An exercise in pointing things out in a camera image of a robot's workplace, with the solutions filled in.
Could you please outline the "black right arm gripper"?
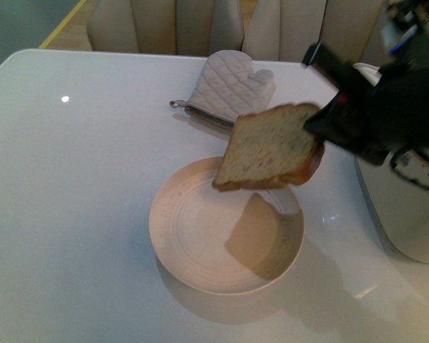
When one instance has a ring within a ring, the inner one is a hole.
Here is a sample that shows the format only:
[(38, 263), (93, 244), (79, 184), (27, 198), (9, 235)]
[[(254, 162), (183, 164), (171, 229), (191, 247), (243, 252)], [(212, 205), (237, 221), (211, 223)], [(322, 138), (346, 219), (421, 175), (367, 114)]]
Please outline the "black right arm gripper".
[(308, 48), (302, 63), (313, 66), (340, 90), (305, 121), (305, 131), (375, 165), (381, 165), (389, 153), (409, 150), (429, 161), (429, 67), (388, 67), (372, 85), (322, 42)]

